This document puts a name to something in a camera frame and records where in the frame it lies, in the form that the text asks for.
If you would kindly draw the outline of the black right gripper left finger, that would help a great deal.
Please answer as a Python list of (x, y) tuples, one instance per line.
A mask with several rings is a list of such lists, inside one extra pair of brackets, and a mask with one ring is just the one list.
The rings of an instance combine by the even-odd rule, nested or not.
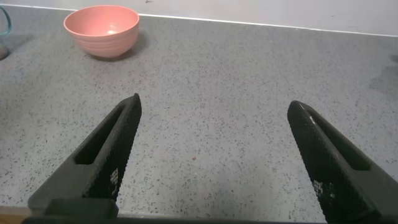
[(30, 196), (32, 213), (54, 199), (116, 200), (142, 114), (136, 93), (120, 101), (86, 139)]

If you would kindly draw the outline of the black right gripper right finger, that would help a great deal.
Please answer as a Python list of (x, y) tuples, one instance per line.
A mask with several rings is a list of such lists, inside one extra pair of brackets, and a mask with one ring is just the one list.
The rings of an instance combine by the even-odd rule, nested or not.
[(397, 181), (309, 105), (287, 118), (328, 223), (397, 223)]

